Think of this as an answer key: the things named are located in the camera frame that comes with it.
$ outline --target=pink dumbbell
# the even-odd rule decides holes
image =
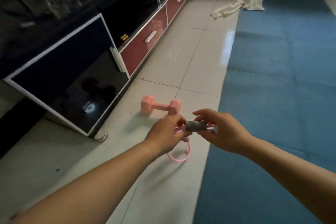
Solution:
[[[144,115],[150,115],[153,109],[158,109],[161,111],[167,111],[168,115],[176,115],[180,113],[181,102],[174,99],[170,102],[170,105],[155,103],[153,96],[144,96],[141,101],[141,112]]]

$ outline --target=white tile floor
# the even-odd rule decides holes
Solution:
[[[104,143],[46,120],[36,124],[0,161],[0,223],[142,141],[155,121],[166,115],[154,111],[142,117],[143,95],[154,95],[162,103],[179,99],[188,120],[197,109],[217,109],[238,13],[216,21],[209,16],[230,1],[188,1],[103,125],[109,134]],[[336,14],[336,0],[326,2]],[[173,154],[182,157],[186,147],[179,143]],[[191,147],[184,164],[166,156],[152,163],[108,223],[192,223],[209,144],[195,134]]]

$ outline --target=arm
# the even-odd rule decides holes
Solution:
[[[174,134],[185,122],[181,115],[159,120],[143,142],[52,193],[13,223],[105,223],[145,168],[191,134]]]
[[[195,120],[217,124],[218,132],[198,133],[223,150],[249,158],[295,196],[323,223],[336,220],[336,174],[253,137],[228,113],[194,112]]]

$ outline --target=crumpled cloth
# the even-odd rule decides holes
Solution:
[[[227,17],[238,11],[241,7],[246,10],[264,10],[263,0],[234,0],[232,4],[221,7],[212,12],[211,16],[215,19],[218,19],[221,16]]]

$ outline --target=pink cord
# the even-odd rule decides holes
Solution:
[[[208,124],[208,125],[207,125],[207,128],[214,128],[214,127],[216,127],[216,126],[217,126],[217,125],[214,125],[214,124]],[[178,127],[178,128],[175,128],[174,133],[179,132],[179,131],[184,131],[185,129],[186,129],[186,126],[185,126],[185,125],[180,126],[180,127]],[[189,137],[185,137],[185,138],[183,138],[182,141],[186,142],[186,143],[188,144],[188,148],[189,148],[189,149],[188,149],[188,152],[187,152],[187,155],[186,155],[185,158],[183,158],[183,159],[176,159],[176,158],[173,158],[169,153],[167,153],[168,158],[170,158],[171,160],[173,160],[173,161],[175,161],[175,162],[178,162],[178,163],[185,162],[185,161],[187,160],[187,158],[189,157],[189,154],[190,154],[190,152],[191,152],[191,147],[190,147]]]

